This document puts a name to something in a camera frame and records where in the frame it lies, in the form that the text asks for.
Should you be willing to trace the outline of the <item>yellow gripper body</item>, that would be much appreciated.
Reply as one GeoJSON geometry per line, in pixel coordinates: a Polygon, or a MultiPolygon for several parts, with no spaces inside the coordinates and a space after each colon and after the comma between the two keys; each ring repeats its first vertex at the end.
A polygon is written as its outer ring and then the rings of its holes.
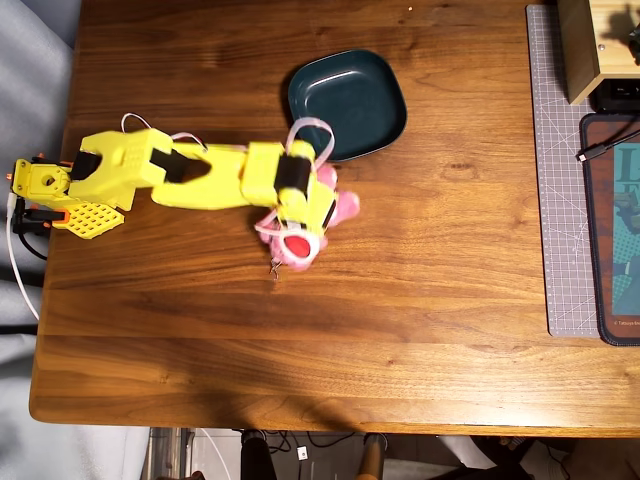
{"type": "Polygon", "coordinates": [[[303,228],[323,236],[336,210],[336,171],[314,166],[315,151],[294,140],[279,159],[274,180],[277,217],[288,229],[303,228]]]}

